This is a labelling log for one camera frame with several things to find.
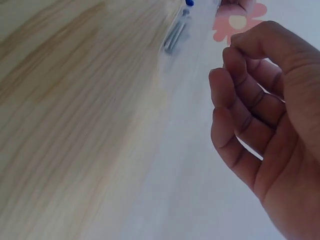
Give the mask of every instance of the white surface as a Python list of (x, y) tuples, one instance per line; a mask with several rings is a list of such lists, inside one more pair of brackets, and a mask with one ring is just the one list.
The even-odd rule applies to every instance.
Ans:
[[(264, 20), (283, 24), (320, 46), (320, 3), (259, 1)], [(222, 66), (226, 43), (207, 36), (198, 74), (181, 80), (154, 163), (121, 240), (282, 240), (259, 201), (224, 165), (210, 140), (213, 105), (208, 72)]]

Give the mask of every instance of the blue object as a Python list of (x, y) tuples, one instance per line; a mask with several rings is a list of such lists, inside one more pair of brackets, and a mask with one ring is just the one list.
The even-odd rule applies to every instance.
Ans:
[(192, 7), (193, 5), (195, 5), (195, 2), (193, 0), (185, 0), (185, 4)]

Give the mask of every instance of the knuckle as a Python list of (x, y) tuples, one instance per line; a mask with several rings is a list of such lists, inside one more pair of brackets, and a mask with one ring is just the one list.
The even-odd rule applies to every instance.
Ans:
[(280, 27), (280, 24), (275, 22), (275, 21), (263, 21), (257, 26), (260, 30), (265, 31), (265, 30), (273, 30), (277, 29)]

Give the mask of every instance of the fingernail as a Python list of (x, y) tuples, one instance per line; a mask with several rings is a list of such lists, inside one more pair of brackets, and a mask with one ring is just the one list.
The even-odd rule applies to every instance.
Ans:
[(216, 111), (216, 108), (214, 108), (212, 112), (212, 122), (215, 120), (215, 111)]

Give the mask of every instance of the blurred object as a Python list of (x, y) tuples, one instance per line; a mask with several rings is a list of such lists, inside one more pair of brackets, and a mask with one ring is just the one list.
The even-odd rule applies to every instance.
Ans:
[(255, 3), (256, 0), (222, 0), (216, 16), (246, 16), (252, 12)]
[(255, 3), (253, 11), (248, 15), (222, 15), (216, 17), (213, 29), (216, 31), (213, 39), (217, 42), (222, 42), (226, 39), (227, 44), (231, 43), (231, 36), (238, 33), (243, 33), (263, 20), (257, 19), (267, 13), (267, 7), (262, 3)]

